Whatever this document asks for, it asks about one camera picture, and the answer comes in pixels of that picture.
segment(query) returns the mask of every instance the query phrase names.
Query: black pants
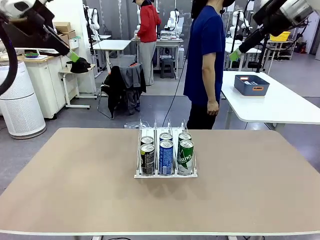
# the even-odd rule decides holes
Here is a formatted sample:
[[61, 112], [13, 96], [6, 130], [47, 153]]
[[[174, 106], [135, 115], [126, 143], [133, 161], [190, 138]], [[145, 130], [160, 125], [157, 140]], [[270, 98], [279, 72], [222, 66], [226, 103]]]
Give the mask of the black pants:
[[211, 130], [216, 121], [216, 115], [211, 116], [207, 113], [208, 107], [192, 103], [189, 121], [186, 124], [188, 130], [191, 129], [209, 129]]

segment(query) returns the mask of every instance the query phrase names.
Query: can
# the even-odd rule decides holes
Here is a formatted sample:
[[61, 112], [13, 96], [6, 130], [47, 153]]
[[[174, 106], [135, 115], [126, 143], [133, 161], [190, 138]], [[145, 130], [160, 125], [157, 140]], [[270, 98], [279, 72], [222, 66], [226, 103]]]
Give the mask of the can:
[[162, 140], [159, 148], [159, 174], [171, 175], [174, 161], [174, 143], [170, 140]]
[[142, 174], [152, 175], [155, 170], [155, 146], [150, 143], [143, 144], [140, 153]]
[[178, 140], [178, 149], [180, 149], [180, 142], [183, 140], [192, 140], [192, 136], [188, 132], [182, 132], [179, 134], [179, 140]]
[[174, 138], [172, 136], [171, 133], [168, 133], [168, 132], [164, 132], [164, 133], [161, 133], [160, 134], [160, 142], [163, 141], [163, 140], [170, 140], [172, 141]]
[[192, 173], [192, 157], [194, 155], [194, 142], [182, 140], [179, 146], [178, 174], [190, 175]]
[[154, 143], [154, 138], [152, 136], [143, 136], [141, 138], [141, 145], [143, 144], [152, 144], [155, 145]]

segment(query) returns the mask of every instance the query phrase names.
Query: person in blue t-shirt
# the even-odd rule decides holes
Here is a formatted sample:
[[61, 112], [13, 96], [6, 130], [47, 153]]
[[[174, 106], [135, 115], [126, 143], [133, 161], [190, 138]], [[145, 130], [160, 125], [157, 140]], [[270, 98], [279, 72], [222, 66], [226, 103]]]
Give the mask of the person in blue t-shirt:
[[234, 0], [197, 1], [203, 8], [191, 26], [183, 94], [192, 103], [187, 128], [212, 129], [219, 112], [226, 48], [221, 14]]

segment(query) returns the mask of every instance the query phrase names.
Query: gray pants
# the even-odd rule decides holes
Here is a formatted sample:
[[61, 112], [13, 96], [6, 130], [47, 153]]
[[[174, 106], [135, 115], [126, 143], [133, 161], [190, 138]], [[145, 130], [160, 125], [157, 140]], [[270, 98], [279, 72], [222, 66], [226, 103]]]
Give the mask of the gray pants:
[[152, 58], [156, 50], [157, 42], [141, 42], [140, 43], [140, 63], [143, 66], [145, 84], [150, 86], [154, 84], [154, 66], [152, 63]]

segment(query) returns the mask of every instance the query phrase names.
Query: black stool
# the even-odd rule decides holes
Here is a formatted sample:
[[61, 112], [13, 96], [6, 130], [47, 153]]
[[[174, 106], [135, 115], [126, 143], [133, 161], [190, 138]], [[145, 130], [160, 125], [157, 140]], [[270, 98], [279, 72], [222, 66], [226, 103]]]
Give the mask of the black stool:
[[162, 59], [161, 75], [162, 79], [174, 79], [175, 78], [175, 66], [172, 59]]

